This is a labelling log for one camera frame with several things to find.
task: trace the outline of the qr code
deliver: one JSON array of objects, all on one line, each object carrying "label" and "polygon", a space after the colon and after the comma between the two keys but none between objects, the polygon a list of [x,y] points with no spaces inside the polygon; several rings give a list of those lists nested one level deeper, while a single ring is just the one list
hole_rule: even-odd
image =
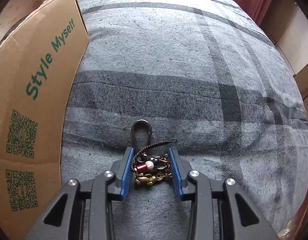
[{"label": "qr code", "polygon": [[6,151],[11,154],[34,158],[37,123],[12,111]]},{"label": "qr code", "polygon": [[6,170],[6,181],[12,211],[38,207],[33,172]]}]

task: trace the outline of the keychain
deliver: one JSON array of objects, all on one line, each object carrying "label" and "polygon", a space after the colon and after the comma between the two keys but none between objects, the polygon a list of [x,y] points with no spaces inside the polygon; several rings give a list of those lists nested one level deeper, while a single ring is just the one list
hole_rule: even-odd
[{"label": "keychain", "polygon": [[[147,146],[138,151],[136,138],[135,138],[135,127],[139,124],[143,124],[148,129],[148,136],[147,136]],[[169,179],[172,177],[171,174],[171,165],[169,161],[168,154],[162,156],[155,156],[155,157],[148,157],[147,152],[150,149],[167,145],[170,143],[176,143],[176,139],[172,139],[170,141],[161,141],[157,143],[151,144],[151,137],[152,137],[152,126],[146,120],[140,119],[133,123],[131,129],[131,136],[132,136],[132,145],[136,154],[133,157],[132,164],[131,164],[131,171],[136,174],[135,182],[138,185],[146,184],[147,186],[153,185],[156,181],[160,181],[162,179]]]}]

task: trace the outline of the braided cord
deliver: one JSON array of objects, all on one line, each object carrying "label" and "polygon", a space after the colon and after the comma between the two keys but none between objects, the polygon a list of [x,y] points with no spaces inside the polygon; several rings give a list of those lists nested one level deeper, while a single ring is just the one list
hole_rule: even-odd
[{"label": "braided cord", "polygon": [[150,145],[147,145],[145,148],[141,149],[138,153],[136,153],[132,159],[132,165],[130,166],[130,169],[132,172],[135,172],[134,170],[134,166],[135,166],[135,161],[136,159],[141,155],[143,154],[144,152],[150,150],[150,149],[153,149],[153,148],[156,148],[156,147],[159,147],[159,146],[163,146],[163,145],[167,145],[167,144],[170,144],[170,143],[176,143],[177,140],[176,139],[172,139],[170,141],[161,141],[161,142],[157,142],[157,143],[152,143]]}]

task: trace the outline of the blue gripper pad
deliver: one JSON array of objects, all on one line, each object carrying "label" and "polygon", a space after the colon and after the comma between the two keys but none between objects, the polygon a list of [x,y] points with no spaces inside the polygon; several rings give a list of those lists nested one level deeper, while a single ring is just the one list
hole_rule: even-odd
[{"label": "blue gripper pad", "polygon": [[123,173],[123,177],[121,179],[121,198],[124,199],[126,197],[126,195],[128,194],[128,190],[129,190],[129,186],[130,186],[130,181],[132,178],[132,172],[130,170],[130,166],[132,164],[132,160],[134,157],[134,148],[130,149],[127,161],[125,160],[125,156],[122,160],[122,165],[125,165],[125,169],[124,169],[124,173]]},{"label": "blue gripper pad", "polygon": [[179,199],[182,200],[184,197],[183,189],[182,189],[182,179],[181,179],[181,175],[180,175],[172,148],[168,149],[168,153],[170,157],[171,173],[172,173],[172,180],[174,184],[175,193],[179,197]]}]

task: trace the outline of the white bead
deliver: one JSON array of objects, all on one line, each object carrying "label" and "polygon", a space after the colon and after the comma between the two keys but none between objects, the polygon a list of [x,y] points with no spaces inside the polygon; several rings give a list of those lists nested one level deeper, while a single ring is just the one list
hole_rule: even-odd
[{"label": "white bead", "polygon": [[151,171],[154,168],[154,163],[152,161],[145,162],[147,169]]}]

